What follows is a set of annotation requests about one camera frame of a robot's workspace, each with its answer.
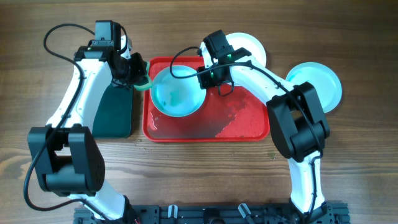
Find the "green yellow sponge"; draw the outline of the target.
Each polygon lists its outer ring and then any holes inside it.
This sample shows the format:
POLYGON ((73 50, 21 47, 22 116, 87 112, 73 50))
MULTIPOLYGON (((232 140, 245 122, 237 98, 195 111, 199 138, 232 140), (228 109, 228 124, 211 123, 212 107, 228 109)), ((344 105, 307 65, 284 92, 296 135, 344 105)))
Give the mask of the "green yellow sponge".
POLYGON ((152 88, 152 79, 149 76, 150 63, 145 61, 145 75, 134 84, 134 88, 138 91, 146 91, 152 88))

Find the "light blue plate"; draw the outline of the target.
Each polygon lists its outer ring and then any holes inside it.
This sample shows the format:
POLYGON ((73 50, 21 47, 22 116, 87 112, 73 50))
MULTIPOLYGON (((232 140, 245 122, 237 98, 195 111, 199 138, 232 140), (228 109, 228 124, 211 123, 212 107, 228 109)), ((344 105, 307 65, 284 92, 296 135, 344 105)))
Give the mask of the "light blue plate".
POLYGON ((287 74, 286 80, 296 85, 309 82, 317 91, 325 113, 334 110, 340 103, 343 89, 340 79, 329 67, 317 62, 296 65, 287 74))
POLYGON ((206 90, 200 88, 197 77, 187 78, 197 71, 185 65, 161 70, 153 80, 150 97, 154 106, 163 114, 171 117, 188 116, 198 110, 205 101, 206 90))

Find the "white plate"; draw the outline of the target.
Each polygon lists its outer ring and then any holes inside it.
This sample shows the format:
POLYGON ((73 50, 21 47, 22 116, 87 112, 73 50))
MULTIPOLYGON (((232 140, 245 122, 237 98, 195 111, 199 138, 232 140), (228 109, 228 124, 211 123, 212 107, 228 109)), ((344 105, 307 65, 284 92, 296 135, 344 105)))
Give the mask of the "white plate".
POLYGON ((228 34, 226 36, 226 39, 228 43, 233 46, 233 49, 238 50, 240 48, 245 48, 246 50, 250 51, 250 53, 252 53, 252 56, 254 56, 254 58, 263 67, 266 66, 266 51, 260 41, 254 36, 247 33, 235 32, 228 34))

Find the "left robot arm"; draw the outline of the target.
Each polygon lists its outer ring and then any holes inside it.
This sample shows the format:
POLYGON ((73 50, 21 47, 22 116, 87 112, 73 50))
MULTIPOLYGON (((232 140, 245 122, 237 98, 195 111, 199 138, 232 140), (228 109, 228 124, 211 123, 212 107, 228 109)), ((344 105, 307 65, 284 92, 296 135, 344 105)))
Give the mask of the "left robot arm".
POLYGON ((81 203, 98 223, 139 223, 128 198, 107 183, 92 129, 106 89, 150 89, 149 66, 131 52, 119 23, 97 21, 93 36, 71 59, 73 77, 57 111, 45 126, 28 133, 32 163, 27 175, 35 174, 43 191, 63 197, 66 204, 81 203))

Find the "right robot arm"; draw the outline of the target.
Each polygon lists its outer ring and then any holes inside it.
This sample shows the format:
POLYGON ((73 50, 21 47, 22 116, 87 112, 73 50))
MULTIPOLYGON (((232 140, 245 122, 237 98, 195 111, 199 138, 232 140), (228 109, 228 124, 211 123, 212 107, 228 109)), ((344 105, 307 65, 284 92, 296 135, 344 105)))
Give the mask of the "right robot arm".
POLYGON ((325 201, 320 161, 330 129, 315 87, 293 84, 272 73, 245 47, 235 47, 222 30, 203 39, 201 88, 238 84, 267 108, 272 141, 289 163, 290 201, 306 219, 325 201))

